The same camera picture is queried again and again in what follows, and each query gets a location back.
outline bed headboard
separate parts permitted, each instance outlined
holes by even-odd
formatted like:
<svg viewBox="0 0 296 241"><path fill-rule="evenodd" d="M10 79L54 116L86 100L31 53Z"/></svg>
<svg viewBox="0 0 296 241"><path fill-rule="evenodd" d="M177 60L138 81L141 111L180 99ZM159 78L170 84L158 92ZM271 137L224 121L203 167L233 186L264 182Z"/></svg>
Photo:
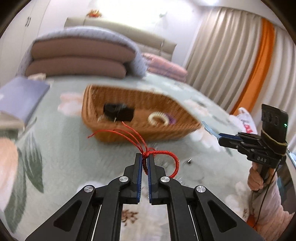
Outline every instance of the bed headboard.
<svg viewBox="0 0 296 241"><path fill-rule="evenodd" d="M143 53L152 53L171 61L177 44L150 32L115 23L103 18L67 18L65 27L96 26L110 29L136 42Z"/></svg>

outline metal screw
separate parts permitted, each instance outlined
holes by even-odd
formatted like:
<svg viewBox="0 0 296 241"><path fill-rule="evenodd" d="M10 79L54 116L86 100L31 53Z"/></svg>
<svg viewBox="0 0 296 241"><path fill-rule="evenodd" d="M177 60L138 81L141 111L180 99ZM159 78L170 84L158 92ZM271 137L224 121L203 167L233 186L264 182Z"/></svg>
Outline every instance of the metal screw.
<svg viewBox="0 0 296 241"><path fill-rule="evenodd" d="M170 181L170 178L169 177L161 177L160 180L163 182L163 183L168 183Z"/></svg>
<svg viewBox="0 0 296 241"><path fill-rule="evenodd" d="M84 191L85 192L92 192L93 191L93 187L92 186L86 186L85 188L84 188Z"/></svg>
<svg viewBox="0 0 296 241"><path fill-rule="evenodd" d="M122 183L126 183L128 181L128 177L126 176L122 176L119 178L119 180L122 182Z"/></svg>
<svg viewBox="0 0 296 241"><path fill-rule="evenodd" d="M204 186L197 186L196 187L196 191L200 192L200 193L203 193L206 191L205 187Z"/></svg>

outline white hair tie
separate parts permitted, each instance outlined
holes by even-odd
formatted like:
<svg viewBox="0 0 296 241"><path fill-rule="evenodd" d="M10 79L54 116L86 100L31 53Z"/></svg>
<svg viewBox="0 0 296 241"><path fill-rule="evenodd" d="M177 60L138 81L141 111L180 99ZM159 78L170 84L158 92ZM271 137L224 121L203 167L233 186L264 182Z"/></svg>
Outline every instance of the white hair tie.
<svg viewBox="0 0 296 241"><path fill-rule="evenodd" d="M167 126L170 123L170 119L167 117L165 113L157 111L157 112L151 113L148 116L148 122L153 126L156 126L159 123L158 121L154 120L155 117L160 118L164 122L163 123L164 126Z"/></svg>

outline curtain fold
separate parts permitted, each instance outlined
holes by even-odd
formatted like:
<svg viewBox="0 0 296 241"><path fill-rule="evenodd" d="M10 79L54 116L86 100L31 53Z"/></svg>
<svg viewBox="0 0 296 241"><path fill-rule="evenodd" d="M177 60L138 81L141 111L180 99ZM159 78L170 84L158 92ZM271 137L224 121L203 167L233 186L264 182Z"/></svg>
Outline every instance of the curtain fold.
<svg viewBox="0 0 296 241"><path fill-rule="evenodd" d="M270 68L251 115L261 130L261 104L289 114L287 142L296 152L296 46L287 31L274 26L276 39Z"/></svg>
<svg viewBox="0 0 296 241"><path fill-rule="evenodd" d="M261 17L249 12L211 9L186 65L187 83L230 112L255 63L261 25Z"/></svg>
<svg viewBox="0 0 296 241"><path fill-rule="evenodd" d="M274 42L274 26L267 19L262 18L262 36L257 58L252 73L238 101L230 112L231 114L238 115L238 108L240 107L244 107L249 112L252 111L270 67Z"/></svg>

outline cabinet handle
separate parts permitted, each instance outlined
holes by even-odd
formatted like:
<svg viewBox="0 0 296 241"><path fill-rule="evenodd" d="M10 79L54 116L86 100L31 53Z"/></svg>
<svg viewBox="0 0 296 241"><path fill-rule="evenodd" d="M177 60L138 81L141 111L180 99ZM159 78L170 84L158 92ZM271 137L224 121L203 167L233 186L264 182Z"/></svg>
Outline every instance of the cabinet handle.
<svg viewBox="0 0 296 241"><path fill-rule="evenodd" d="M30 19L29 19L29 22L28 22L28 25L27 25L27 27L29 27L29 24L30 24L30 22L31 22L31 17L30 17Z"/></svg>
<svg viewBox="0 0 296 241"><path fill-rule="evenodd" d="M26 26L27 26L27 24L28 24L29 18L30 18L30 17L28 17L28 18L27 18L27 22L26 22L26 25L25 25L25 27L26 27Z"/></svg>

